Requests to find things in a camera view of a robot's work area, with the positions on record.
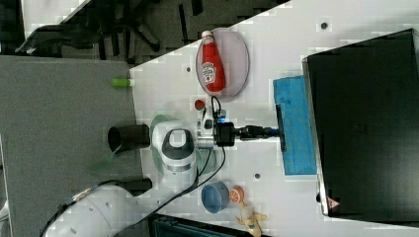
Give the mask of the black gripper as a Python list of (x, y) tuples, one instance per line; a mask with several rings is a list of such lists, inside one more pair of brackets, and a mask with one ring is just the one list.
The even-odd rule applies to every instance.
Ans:
[[(236, 128), (233, 122), (219, 122), (214, 127), (214, 143), (219, 147), (230, 147), (235, 144), (235, 139), (240, 139), (244, 132), (243, 128)], [(268, 139), (277, 137), (278, 131), (271, 127), (246, 125), (244, 132), (245, 140)]]

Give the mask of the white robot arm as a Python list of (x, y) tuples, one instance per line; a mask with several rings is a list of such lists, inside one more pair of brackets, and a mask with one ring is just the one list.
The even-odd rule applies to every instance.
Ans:
[(151, 130), (151, 146), (160, 157), (159, 183), (108, 181), (74, 196), (43, 228), (40, 237), (115, 237), (176, 198), (196, 190), (200, 181), (198, 151), (225, 149), (242, 141), (278, 137), (277, 128), (237, 127), (225, 111), (205, 110), (196, 122), (166, 120)]

